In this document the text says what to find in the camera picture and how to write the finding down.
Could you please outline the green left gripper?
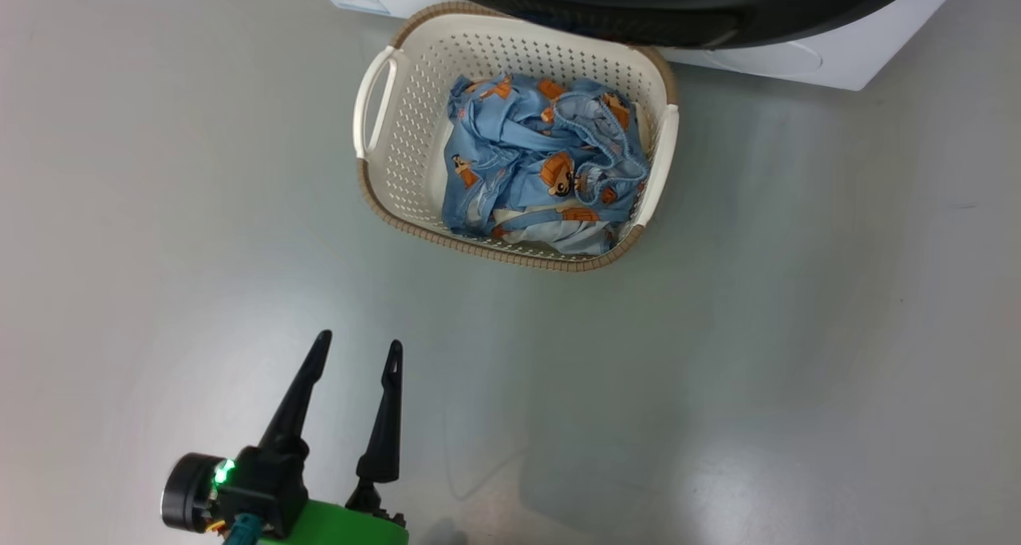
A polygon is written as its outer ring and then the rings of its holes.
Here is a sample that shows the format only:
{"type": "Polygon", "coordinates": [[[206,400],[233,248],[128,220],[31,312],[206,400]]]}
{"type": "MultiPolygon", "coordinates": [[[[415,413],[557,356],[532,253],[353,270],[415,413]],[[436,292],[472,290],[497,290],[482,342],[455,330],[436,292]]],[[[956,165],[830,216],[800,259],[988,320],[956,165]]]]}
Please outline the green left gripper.
{"type": "MultiPolygon", "coordinates": [[[[323,330],[271,417],[259,447],[278,454],[309,454],[302,432],[313,388],[325,369],[332,331],[323,330]]],[[[309,501],[283,540],[268,535],[260,544],[408,544],[409,533],[400,512],[387,512],[378,484],[399,479],[402,417],[404,417],[404,346],[391,342],[380,377],[383,393],[364,454],[357,462],[357,486],[345,508],[309,501]]]]}

